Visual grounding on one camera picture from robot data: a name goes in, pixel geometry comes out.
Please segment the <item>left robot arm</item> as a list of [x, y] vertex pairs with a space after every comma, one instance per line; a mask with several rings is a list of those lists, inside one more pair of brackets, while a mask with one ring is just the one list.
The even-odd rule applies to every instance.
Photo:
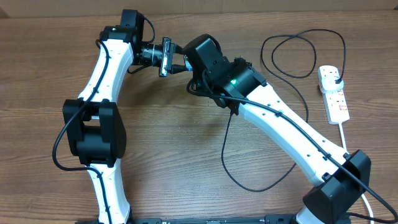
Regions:
[[192, 70], [189, 63], [172, 62], [182, 48], [170, 38], [163, 38], [160, 45], [142, 39], [147, 22], [137, 10], [125, 9], [118, 25], [105, 27], [96, 40], [100, 53], [89, 82], [77, 99], [63, 104], [65, 125], [59, 136], [67, 136], [79, 169], [90, 175], [99, 206], [95, 223], [134, 221], [121, 175], [127, 137], [117, 105], [130, 66], [135, 65], [137, 72], [157, 67], [160, 77]]

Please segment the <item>Samsung Galaxy smartphone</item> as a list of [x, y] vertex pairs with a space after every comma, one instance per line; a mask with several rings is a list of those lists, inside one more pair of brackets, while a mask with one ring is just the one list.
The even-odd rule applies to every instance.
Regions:
[[188, 61], [188, 57], [186, 55], [184, 56], [184, 64], [185, 64], [186, 71], [191, 72], [193, 70], [190, 62]]

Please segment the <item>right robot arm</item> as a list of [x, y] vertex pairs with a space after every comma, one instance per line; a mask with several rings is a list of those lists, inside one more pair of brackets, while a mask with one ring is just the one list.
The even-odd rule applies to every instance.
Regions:
[[290, 223], [347, 223], [350, 207], [367, 191], [371, 161], [350, 154], [291, 110], [243, 58], [229, 61], [219, 43], [203, 34], [183, 48], [193, 77], [187, 91], [209, 97], [264, 131], [301, 168], [313, 188]]

